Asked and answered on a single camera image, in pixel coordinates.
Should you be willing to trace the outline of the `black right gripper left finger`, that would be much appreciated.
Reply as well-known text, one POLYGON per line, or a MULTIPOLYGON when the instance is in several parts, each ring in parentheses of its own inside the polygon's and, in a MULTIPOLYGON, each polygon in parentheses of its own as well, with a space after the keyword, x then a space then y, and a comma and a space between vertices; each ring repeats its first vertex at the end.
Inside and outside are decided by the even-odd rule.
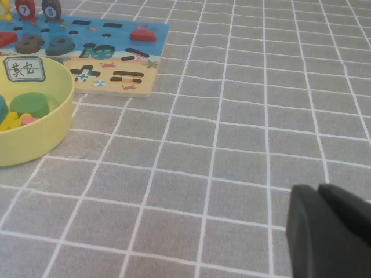
POLYGON ((290 194, 286 238, 293 277, 370 277, 370 245, 308 185, 290 194))

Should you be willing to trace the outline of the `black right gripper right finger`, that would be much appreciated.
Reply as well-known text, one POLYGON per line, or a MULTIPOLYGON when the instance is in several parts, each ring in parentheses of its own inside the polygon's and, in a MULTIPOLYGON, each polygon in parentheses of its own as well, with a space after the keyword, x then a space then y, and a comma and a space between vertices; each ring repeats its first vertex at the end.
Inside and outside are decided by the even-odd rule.
POLYGON ((370 245, 370 203, 333 184, 319 184, 317 191, 342 224, 370 245))

